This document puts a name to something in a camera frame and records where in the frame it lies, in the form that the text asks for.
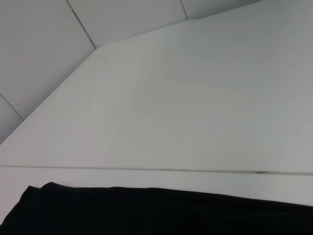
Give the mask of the black t-shirt with FREE print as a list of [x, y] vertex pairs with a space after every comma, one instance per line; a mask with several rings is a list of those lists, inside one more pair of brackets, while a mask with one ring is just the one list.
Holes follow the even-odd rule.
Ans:
[[161, 188], [28, 187], [0, 235], [313, 235], [313, 207]]

